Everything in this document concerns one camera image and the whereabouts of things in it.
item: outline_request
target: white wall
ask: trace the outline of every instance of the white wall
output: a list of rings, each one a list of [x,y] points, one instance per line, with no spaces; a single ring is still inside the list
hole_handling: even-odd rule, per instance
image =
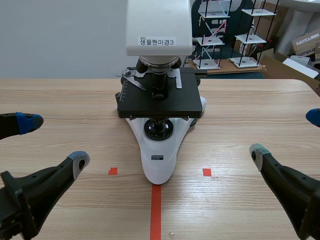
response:
[[[306,31],[309,33],[317,29],[320,29],[320,12],[313,14]]]
[[[135,66],[125,53],[126,6],[0,0],[0,78],[112,78]]]

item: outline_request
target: microscope stage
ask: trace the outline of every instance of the microscope stage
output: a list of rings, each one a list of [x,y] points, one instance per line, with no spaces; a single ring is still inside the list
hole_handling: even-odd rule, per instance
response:
[[[202,104],[196,76],[180,69],[182,88],[176,88],[176,78],[167,78],[168,98],[155,100],[152,96],[153,74],[134,79],[142,84],[142,90],[125,80],[117,103],[119,118],[201,118]]]

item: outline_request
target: red tape marker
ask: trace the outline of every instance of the red tape marker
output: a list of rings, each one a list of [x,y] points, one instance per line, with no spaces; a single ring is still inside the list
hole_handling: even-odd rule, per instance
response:
[[[161,185],[152,184],[150,240],[161,240]]]
[[[112,167],[108,172],[108,175],[117,175],[117,174],[118,174],[118,168],[117,167]]]
[[[203,168],[202,170],[203,170],[203,176],[204,177],[212,177],[210,168]]]

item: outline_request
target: brand label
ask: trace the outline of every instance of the brand label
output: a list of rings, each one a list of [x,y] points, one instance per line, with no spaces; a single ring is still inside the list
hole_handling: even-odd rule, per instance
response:
[[[152,155],[151,160],[163,160],[164,156],[163,155]]]
[[[138,46],[170,47],[176,45],[175,36],[138,36]]]
[[[296,45],[303,44],[303,43],[308,42],[308,41],[310,41],[311,39],[315,39],[315,38],[317,38],[317,37],[319,37],[319,33],[317,33],[317,34],[315,34],[315,35],[312,35],[312,36],[310,36],[310,37],[307,37],[307,38],[305,38],[305,39],[302,39],[302,40],[300,40],[300,41],[297,41],[297,42],[296,42]]]

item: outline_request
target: microscope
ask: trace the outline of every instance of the microscope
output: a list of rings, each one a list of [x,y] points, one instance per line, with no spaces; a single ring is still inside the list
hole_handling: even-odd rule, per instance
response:
[[[192,51],[189,0],[128,0],[126,53],[139,59],[122,73],[115,98],[140,146],[144,174],[156,185],[173,174],[182,140],[206,109],[196,75],[207,71],[180,68],[180,56]]]

